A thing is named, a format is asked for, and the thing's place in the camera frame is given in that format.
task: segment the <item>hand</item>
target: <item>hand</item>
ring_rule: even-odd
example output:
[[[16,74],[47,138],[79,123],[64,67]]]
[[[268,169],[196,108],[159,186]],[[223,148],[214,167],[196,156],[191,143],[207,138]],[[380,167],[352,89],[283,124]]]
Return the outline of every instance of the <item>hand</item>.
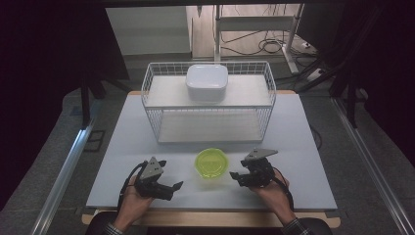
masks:
[[[128,186],[124,193],[124,199],[119,209],[118,216],[113,226],[122,232],[125,232],[129,226],[138,220],[147,211],[154,198],[143,198],[135,189],[134,182],[137,176],[134,175],[129,180]]]
[[[290,182],[284,178],[278,170],[274,169],[275,177],[281,182]],[[281,223],[285,226],[296,218],[296,215],[290,209],[290,202],[283,189],[274,181],[271,181],[266,187],[250,187],[258,194],[262,201],[277,215]]]

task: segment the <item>white bowl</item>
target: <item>white bowl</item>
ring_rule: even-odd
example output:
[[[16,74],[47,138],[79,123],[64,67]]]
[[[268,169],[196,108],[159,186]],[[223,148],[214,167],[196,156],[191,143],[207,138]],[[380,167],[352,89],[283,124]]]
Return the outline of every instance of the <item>white bowl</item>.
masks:
[[[225,98],[228,69],[221,65],[193,65],[186,75],[186,86],[191,100],[217,103]]]

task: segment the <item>wall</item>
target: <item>wall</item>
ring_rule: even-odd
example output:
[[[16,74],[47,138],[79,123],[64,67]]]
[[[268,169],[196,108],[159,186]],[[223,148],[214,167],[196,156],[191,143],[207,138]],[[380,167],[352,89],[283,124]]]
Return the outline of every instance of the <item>wall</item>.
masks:
[[[111,8],[107,14],[122,55],[190,52],[186,7]]]

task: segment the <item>green bowl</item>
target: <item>green bowl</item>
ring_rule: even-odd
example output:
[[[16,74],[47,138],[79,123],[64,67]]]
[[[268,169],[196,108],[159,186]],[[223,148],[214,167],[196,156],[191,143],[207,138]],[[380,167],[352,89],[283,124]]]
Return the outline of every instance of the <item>green bowl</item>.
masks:
[[[228,159],[219,149],[205,149],[195,160],[195,168],[202,178],[215,178],[228,168]]]

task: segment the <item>white wire basket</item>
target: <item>white wire basket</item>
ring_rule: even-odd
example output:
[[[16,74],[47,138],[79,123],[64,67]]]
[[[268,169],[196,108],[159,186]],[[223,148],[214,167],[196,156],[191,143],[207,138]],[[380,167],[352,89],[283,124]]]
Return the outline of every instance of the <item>white wire basket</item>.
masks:
[[[228,69],[223,101],[201,104],[187,93],[192,65]],[[261,142],[274,108],[275,82],[267,62],[150,63],[141,97],[159,143]]]

